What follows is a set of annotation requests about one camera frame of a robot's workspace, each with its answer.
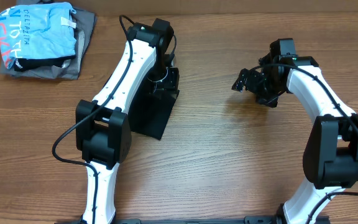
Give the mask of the black t-shirt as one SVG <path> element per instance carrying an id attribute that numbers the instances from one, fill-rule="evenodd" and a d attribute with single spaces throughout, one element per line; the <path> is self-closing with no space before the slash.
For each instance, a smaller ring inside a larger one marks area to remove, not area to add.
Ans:
<path id="1" fill-rule="evenodd" d="M 108 102 L 100 120 L 108 123 L 110 136 L 130 141 L 132 132 L 161 139 L 177 96 L 152 96 L 147 72 L 132 72 L 112 78 L 104 87 Z"/>

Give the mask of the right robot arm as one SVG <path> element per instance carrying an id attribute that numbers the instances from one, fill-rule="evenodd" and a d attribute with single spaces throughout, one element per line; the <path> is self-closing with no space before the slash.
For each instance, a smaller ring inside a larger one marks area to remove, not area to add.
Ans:
<path id="1" fill-rule="evenodd" d="M 358 197 L 358 113 L 335 94 L 311 56 L 296 53 L 292 38 L 277 39 L 258 66 L 242 69 L 232 89 L 249 91 L 258 104 L 274 108 L 278 97 L 297 97 L 313 123 L 303 153 L 305 178 L 276 214 L 246 216 L 245 223 L 329 223 L 321 216 L 338 195 Z"/>

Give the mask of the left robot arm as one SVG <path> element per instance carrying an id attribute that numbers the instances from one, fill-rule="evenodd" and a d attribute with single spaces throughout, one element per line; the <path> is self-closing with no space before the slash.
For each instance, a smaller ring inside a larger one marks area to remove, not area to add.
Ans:
<path id="1" fill-rule="evenodd" d="M 179 70 L 168 46 L 176 42 L 168 21 L 134 23 L 124 53 L 101 91 L 76 107 L 76 146 L 88 175 L 81 223 L 114 223 L 114 190 L 132 133 L 161 139 L 179 94 Z"/>

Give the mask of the grey folded garment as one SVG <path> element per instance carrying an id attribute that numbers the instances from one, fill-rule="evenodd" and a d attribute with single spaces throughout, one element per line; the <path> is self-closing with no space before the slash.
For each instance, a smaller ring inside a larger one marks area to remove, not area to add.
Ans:
<path id="1" fill-rule="evenodd" d="M 74 59 L 64 61 L 62 67 L 43 66 L 24 72 L 17 72 L 13 68 L 7 69 L 3 63 L 1 63 L 0 73 L 12 77 L 77 80 L 80 74 L 81 61 L 90 44 L 97 17 L 93 12 L 76 6 L 73 8 L 76 11 L 76 14 L 73 15 L 73 20 L 76 22 L 76 29 L 74 30 L 76 57 Z"/>

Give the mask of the light blue folded t-shirt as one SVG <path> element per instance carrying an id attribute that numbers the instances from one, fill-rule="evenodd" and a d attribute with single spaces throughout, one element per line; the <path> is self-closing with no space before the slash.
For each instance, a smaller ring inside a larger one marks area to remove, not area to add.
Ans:
<path id="1" fill-rule="evenodd" d="M 17 59 L 75 55 L 76 10 L 69 2 L 16 5 L 0 13 L 0 51 L 10 69 Z"/>

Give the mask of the black folded garment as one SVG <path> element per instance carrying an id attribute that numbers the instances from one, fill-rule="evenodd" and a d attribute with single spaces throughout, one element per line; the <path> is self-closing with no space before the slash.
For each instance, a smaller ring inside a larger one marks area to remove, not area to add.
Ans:
<path id="1" fill-rule="evenodd" d="M 66 60 L 74 59 L 75 56 L 67 56 L 60 58 L 47 58 L 47 59 L 26 59 L 26 58 L 17 58 L 14 61 L 14 70 L 17 72 L 24 72 L 27 70 L 33 70 L 39 67 L 62 67 Z"/>

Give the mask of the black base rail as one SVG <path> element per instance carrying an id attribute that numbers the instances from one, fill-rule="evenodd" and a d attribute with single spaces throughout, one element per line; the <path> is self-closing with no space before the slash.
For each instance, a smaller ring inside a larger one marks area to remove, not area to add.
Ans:
<path id="1" fill-rule="evenodd" d="M 199 219 L 199 220 L 114 220 L 115 224 L 274 224 L 284 223 L 274 216 L 248 216 L 241 219 Z"/>

